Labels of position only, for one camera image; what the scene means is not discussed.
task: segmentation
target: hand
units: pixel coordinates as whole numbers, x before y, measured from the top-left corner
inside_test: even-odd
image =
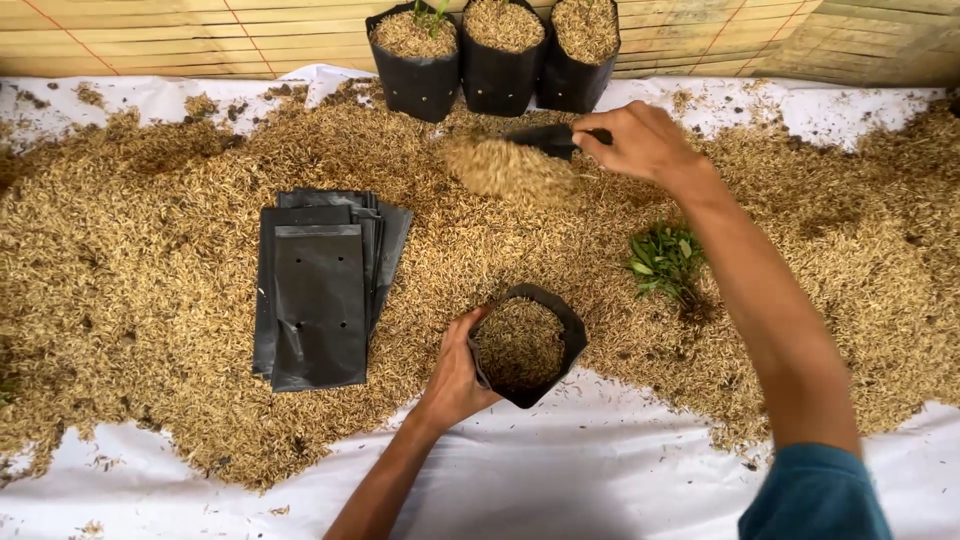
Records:
[[[438,435],[501,399],[477,382],[473,357],[467,346],[470,327],[489,310],[489,307],[478,307],[446,327],[437,366],[423,397],[411,412],[437,430]]]
[[[690,172],[713,172],[709,160],[695,152],[684,132],[665,110],[634,101],[626,107],[587,114],[573,123],[573,142],[601,166],[635,178],[649,179],[676,198],[689,189]],[[604,128],[613,135],[605,145],[585,130]]]

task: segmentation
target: person's right hand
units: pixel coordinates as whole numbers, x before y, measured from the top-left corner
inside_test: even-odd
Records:
[[[665,110],[634,101],[626,107],[594,112],[573,123],[573,142],[611,171],[649,179],[676,197],[691,174],[712,172],[709,160],[695,152]],[[604,128],[613,135],[605,145],[586,130]]]

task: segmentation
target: person's left hand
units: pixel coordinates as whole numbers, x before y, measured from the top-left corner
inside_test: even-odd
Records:
[[[470,327],[489,310],[489,307],[478,307],[446,327],[437,366],[423,397],[411,412],[420,415],[438,435],[501,399],[477,382],[473,357],[467,346]]]

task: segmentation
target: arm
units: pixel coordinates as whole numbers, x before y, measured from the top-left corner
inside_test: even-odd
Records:
[[[324,540],[381,540],[390,536],[414,479],[440,436],[499,401],[499,396],[477,384],[467,347],[467,332],[483,313],[483,308],[475,309],[447,327],[423,397],[350,496]]]
[[[582,133],[606,128],[613,146]],[[574,142],[606,168],[659,185],[704,246],[754,364],[776,447],[816,442],[860,455],[848,373],[833,338],[777,248],[663,109],[634,101],[588,114]]]

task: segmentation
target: stack of black polybags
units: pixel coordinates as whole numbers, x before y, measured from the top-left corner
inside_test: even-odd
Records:
[[[296,187],[260,211],[253,372],[275,392],[367,381],[367,347],[413,212]]]

